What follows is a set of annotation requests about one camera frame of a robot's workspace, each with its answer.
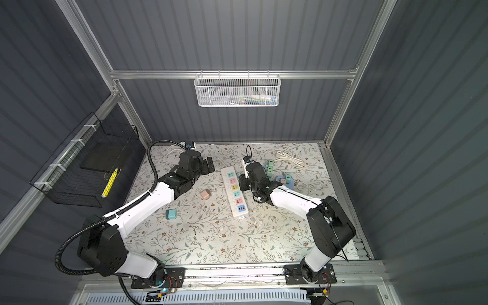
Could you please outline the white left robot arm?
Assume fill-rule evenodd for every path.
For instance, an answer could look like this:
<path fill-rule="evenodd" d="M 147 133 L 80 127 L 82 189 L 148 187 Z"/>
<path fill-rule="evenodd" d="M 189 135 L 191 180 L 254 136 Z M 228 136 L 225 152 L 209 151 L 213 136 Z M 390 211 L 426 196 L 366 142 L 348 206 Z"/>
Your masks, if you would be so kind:
<path fill-rule="evenodd" d="M 127 250 L 124 239 L 159 208 L 187 193 L 202 175 L 215 172 L 213 158 L 203 158 L 195 150 L 179 156 L 179 164 L 167 174 L 156 176 L 156 183 L 144 194 L 104 216 L 108 221 L 82 233 L 78 257 L 103 277 L 133 275 L 150 278 L 163 268 L 151 257 Z"/>

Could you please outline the pink charger plug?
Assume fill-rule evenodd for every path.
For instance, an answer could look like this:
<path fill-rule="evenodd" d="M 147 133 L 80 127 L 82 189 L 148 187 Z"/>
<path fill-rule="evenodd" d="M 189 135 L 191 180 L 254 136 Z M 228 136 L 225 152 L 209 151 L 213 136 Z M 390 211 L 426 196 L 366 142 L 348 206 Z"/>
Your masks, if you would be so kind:
<path fill-rule="evenodd" d="M 212 196 L 212 193 L 207 189 L 203 190 L 200 194 L 203 200 L 208 200 Z"/>

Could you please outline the teal power strip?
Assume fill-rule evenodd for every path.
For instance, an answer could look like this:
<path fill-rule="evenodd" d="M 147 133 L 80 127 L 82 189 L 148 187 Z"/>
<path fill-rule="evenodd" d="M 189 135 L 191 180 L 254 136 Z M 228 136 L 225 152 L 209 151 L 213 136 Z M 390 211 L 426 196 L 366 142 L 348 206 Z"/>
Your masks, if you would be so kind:
<path fill-rule="evenodd" d="M 286 180 L 286 178 L 285 178 L 285 176 L 284 176 L 284 175 L 279 175 L 279 176 L 277 176 L 277 177 L 275 178 L 275 181 L 276 181 L 276 182 L 279 182 L 279 183 L 281 183 L 281 184 L 283 184 L 283 185 L 286 185 L 286 184 L 287 184 L 287 180 Z"/>

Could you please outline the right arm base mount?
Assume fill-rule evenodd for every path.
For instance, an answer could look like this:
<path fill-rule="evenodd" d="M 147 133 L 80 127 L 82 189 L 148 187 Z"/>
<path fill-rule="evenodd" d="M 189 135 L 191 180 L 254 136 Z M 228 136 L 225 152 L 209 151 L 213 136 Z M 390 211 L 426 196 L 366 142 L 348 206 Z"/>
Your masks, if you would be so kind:
<path fill-rule="evenodd" d="M 336 273 L 332 264 L 326 264 L 320 271 L 313 271 L 302 262 L 287 264 L 282 268 L 287 285 L 320 284 L 331 285 L 337 283 Z"/>

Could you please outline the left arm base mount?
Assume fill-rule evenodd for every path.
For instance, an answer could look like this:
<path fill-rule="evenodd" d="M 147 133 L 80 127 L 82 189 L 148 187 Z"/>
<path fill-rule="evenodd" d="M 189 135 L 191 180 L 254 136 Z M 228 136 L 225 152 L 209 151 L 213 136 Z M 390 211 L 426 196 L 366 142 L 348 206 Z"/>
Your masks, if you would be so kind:
<path fill-rule="evenodd" d="M 149 278 L 133 280 L 130 288 L 149 289 L 149 288 L 181 288 L 186 275 L 185 268 L 157 268 L 155 273 Z"/>

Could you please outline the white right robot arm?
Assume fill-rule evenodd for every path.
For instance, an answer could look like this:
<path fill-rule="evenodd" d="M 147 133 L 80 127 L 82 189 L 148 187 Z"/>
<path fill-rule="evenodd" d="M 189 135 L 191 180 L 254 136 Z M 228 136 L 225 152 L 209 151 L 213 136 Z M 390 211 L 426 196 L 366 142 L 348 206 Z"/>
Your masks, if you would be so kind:
<path fill-rule="evenodd" d="M 315 282 L 326 264 L 356 235 L 352 221 L 336 198 L 313 198 L 270 180 L 266 169 L 250 156 L 242 159 L 242 165 L 240 188 L 250 191 L 255 202 L 284 208 L 307 220 L 314 247 L 301 261 L 301 274 L 306 281 Z"/>

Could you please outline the white multicolour power strip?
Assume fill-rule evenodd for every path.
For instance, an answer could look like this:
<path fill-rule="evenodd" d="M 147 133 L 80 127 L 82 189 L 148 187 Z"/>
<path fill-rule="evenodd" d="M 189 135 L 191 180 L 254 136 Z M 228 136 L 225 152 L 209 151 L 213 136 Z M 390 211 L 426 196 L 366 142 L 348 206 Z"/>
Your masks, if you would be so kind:
<path fill-rule="evenodd" d="M 240 189 L 238 175 L 233 166 L 220 170 L 231 213 L 236 219 L 244 219 L 249 214 L 245 197 Z"/>

